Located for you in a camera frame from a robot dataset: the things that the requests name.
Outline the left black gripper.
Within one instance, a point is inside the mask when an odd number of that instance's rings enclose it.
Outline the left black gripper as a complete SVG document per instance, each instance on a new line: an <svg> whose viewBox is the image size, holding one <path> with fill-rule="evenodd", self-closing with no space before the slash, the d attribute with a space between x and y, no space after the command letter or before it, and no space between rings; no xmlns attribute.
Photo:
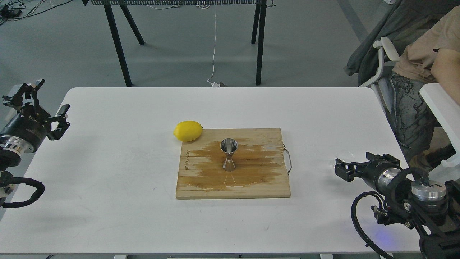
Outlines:
<svg viewBox="0 0 460 259"><path fill-rule="evenodd" d="M69 104L62 105L55 117L49 117L40 104L37 92L45 83L44 79L35 83L13 86L8 95L2 96L2 104L13 108L17 114L1 131L1 146L16 154L35 153L45 137L59 140L70 127L67 121ZM57 126L52 131L52 123Z"/></svg>

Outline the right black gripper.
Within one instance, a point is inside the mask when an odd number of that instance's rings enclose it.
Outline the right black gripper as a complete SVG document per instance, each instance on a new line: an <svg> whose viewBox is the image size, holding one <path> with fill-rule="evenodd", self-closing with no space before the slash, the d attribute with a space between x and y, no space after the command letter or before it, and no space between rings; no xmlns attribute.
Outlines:
<svg viewBox="0 0 460 259"><path fill-rule="evenodd" d="M390 154L373 154L366 152L366 159L371 162L345 162L335 160L335 174L351 182L355 178L363 181L381 195L389 193L389 184L402 171L400 160Z"/></svg>

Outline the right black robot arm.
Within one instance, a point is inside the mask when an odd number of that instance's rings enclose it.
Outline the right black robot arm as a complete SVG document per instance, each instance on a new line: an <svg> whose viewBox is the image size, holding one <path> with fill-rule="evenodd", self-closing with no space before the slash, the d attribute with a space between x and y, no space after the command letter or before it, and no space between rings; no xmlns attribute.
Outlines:
<svg viewBox="0 0 460 259"><path fill-rule="evenodd" d="M371 206L378 224L400 223L416 229L419 248L425 259L458 259L460 255L459 183L440 183L429 178L419 168L402 169L400 161L384 154L366 153L367 162L335 160L335 173L347 182L361 178L372 188L352 203L350 216L355 230L380 256L392 256L377 246L358 222L358 202L374 197L378 205Z"/></svg>

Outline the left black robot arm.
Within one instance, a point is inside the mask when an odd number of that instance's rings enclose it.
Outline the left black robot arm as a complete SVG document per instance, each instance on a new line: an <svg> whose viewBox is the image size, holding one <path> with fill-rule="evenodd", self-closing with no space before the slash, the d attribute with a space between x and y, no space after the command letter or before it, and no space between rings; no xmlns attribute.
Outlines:
<svg viewBox="0 0 460 259"><path fill-rule="evenodd" d="M62 105L55 116L44 110L38 98L38 90L45 83L44 79L35 83L15 85L8 95L2 97L3 105L13 108L16 114L1 130L1 207L24 208L36 202L45 191L42 182L26 177L15 177L7 169L18 166L23 154L35 153L45 138L59 140L70 127L67 111L70 105ZM15 187L25 184L36 190L30 198L20 202L6 202Z"/></svg>

